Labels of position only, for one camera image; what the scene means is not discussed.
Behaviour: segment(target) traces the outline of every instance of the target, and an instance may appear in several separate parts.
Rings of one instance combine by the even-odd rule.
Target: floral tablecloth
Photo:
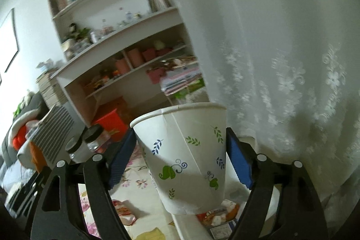
[[[79,193],[88,231],[90,234],[100,237],[84,184],[79,184]],[[125,226],[132,239],[180,240],[171,214],[163,207],[154,183],[152,183],[151,175],[138,145],[127,164],[122,181],[114,186],[109,194],[112,199],[123,202],[137,217],[137,221],[132,226]],[[156,229],[157,236],[148,238],[148,233],[143,234],[153,231],[155,228],[158,228]]]

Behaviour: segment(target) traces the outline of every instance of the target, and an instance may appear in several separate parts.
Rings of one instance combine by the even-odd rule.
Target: curtain fold
[[[277,162],[301,160],[339,225],[359,199],[360,0],[175,2],[228,125]]]

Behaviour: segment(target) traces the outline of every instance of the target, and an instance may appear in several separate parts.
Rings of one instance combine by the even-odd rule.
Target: blue gripper pad
[[[226,128],[226,152],[240,182],[251,189],[254,183],[251,167],[256,153],[248,143],[239,141],[230,127]]]
[[[111,144],[105,152],[105,157],[110,168],[109,187],[120,183],[127,163],[136,146],[136,135],[133,128],[129,128],[121,142]]]

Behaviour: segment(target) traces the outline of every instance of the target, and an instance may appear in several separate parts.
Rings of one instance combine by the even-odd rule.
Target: picture frame
[[[6,73],[19,53],[19,44],[15,29],[15,9],[6,16],[0,25],[0,72]]]

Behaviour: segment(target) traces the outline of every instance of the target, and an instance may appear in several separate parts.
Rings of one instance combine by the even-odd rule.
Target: white paper cup
[[[166,210],[200,214],[224,199],[226,108],[192,103],[159,109],[130,123]]]

